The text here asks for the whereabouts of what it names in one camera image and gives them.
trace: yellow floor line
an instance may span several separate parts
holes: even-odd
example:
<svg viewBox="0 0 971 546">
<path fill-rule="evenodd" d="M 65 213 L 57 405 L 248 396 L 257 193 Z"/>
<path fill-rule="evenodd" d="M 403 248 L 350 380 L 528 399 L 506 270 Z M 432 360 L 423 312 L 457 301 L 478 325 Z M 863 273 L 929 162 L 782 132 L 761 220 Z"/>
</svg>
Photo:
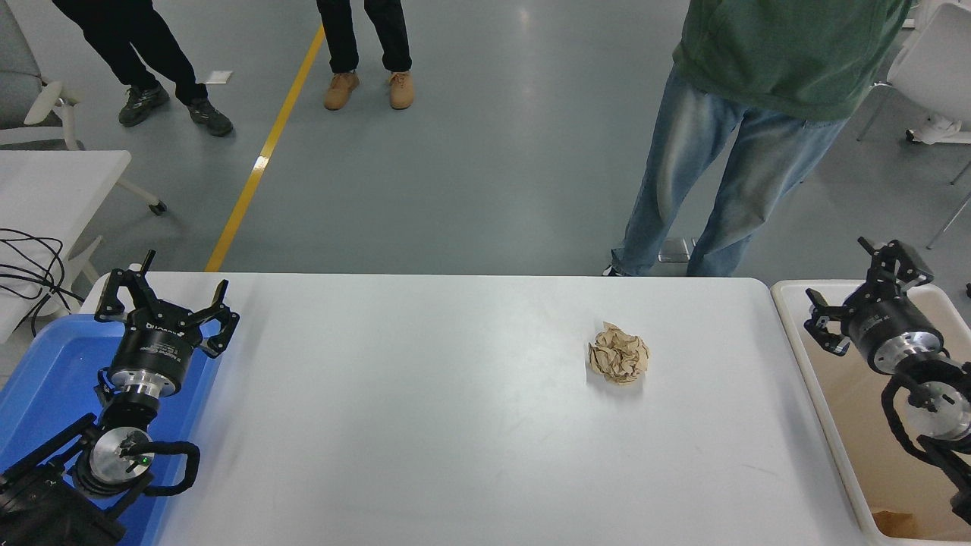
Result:
<svg viewBox="0 0 971 546">
<path fill-rule="evenodd" d="M 293 105 L 296 103 L 297 97 L 300 96 L 300 90 L 303 88 L 304 82 L 307 81 L 307 75 L 310 74 L 310 69 L 314 65 L 314 59 L 317 58 L 317 52 L 320 50 L 322 43 L 323 26 L 318 28 L 317 35 L 314 36 L 314 41 L 307 50 L 303 64 L 300 65 L 300 71 L 297 72 L 297 77 L 293 80 L 293 85 L 290 86 L 290 93 L 286 95 L 284 105 L 280 109 L 280 113 L 277 114 L 277 120 L 273 123 L 273 128 L 270 129 L 270 136 L 266 137 L 266 142 L 263 143 L 263 149 L 260 151 L 259 157 L 256 158 L 256 163 L 252 167 L 250 177 L 243 187 L 243 192 L 240 193 L 239 199 L 236 200 L 236 206 L 233 207 L 233 212 L 229 215 L 229 220 L 226 221 L 226 226 L 222 229 L 222 234 L 216 242 L 216 247 L 213 249 L 212 255 L 209 256 L 209 263 L 206 264 L 205 271 L 219 271 L 222 267 L 222 262 L 226 259 L 226 253 L 229 252 L 229 246 L 233 243 L 233 238 L 236 237 L 236 232 L 240 228 L 240 223 L 243 222 L 243 217 L 250 207 L 252 197 L 256 193 L 256 188 L 259 186 L 259 181 L 263 178 L 263 171 L 266 170 L 266 166 L 270 163 L 273 150 L 277 147 L 281 133 L 284 132 L 286 121 L 290 118 L 290 112 L 293 111 Z"/>
</svg>

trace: black sneaker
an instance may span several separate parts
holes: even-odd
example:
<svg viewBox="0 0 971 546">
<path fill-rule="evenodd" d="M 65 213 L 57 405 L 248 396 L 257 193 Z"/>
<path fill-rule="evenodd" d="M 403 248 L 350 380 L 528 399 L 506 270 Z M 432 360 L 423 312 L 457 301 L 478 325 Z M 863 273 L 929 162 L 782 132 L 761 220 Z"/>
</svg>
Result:
<svg viewBox="0 0 971 546">
<path fill-rule="evenodd" d="M 152 89 L 139 89 L 133 85 L 128 88 L 128 102 L 118 112 L 118 122 L 125 127 L 134 127 L 145 121 L 152 109 L 168 101 L 169 93 L 161 85 Z"/>
<path fill-rule="evenodd" d="M 226 136 L 233 130 L 233 122 L 214 108 L 208 98 L 192 99 L 192 104 L 187 108 L 192 120 L 206 125 L 206 130 L 213 136 Z"/>
</svg>

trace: light blue jeans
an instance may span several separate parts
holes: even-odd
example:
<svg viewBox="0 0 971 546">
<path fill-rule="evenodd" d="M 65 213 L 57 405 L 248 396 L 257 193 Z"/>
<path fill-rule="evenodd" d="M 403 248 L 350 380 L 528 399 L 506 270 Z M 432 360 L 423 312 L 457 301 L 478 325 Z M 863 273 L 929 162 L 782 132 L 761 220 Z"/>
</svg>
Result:
<svg viewBox="0 0 971 546">
<path fill-rule="evenodd" d="M 641 190 L 611 264 L 621 275 L 648 274 L 687 192 L 738 127 L 715 209 L 687 264 L 691 277 L 730 276 L 779 199 L 809 175 L 846 122 L 807 121 L 731 102 L 672 70 Z"/>
</svg>

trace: black pants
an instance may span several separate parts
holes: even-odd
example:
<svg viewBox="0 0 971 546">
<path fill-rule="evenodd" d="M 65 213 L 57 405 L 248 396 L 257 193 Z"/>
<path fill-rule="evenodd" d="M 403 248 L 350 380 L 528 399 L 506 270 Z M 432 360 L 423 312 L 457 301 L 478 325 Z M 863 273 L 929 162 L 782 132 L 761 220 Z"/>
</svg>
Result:
<svg viewBox="0 0 971 546">
<path fill-rule="evenodd" d="M 351 21 L 351 0 L 317 0 L 320 20 L 330 49 L 330 69 L 335 74 L 357 68 L 357 41 Z M 364 11 L 378 31 L 378 40 L 385 50 L 382 62 L 391 72 L 406 72 L 412 68 L 408 53 L 408 32 L 401 0 L 364 0 Z"/>
<path fill-rule="evenodd" d="M 151 0 L 53 0 L 57 9 L 78 24 L 94 50 L 105 59 L 125 85 L 150 89 L 158 80 L 139 58 L 176 84 L 183 104 L 206 98 L 206 87 L 195 82 L 195 72 L 179 48 L 169 26 Z"/>
</svg>

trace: brown paper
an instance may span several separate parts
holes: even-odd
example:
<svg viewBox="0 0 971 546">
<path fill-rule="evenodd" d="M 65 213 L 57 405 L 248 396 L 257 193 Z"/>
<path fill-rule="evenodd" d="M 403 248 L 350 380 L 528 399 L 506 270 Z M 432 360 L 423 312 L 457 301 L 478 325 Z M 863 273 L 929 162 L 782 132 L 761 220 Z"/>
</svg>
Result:
<svg viewBox="0 0 971 546">
<path fill-rule="evenodd" d="M 650 354 L 640 337 L 604 323 L 604 331 L 597 334 L 593 345 L 589 345 L 587 357 L 590 369 L 614 383 L 624 385 L 634 382 L 648 369 Z"/>
<path fill-rule="evenodd" d="M 873 522 L 877 529 L 886 536 L 895 538 L 921 538 L 914 514 L 893 512 L 890 510 L 875 510 Z"/>
</svg>

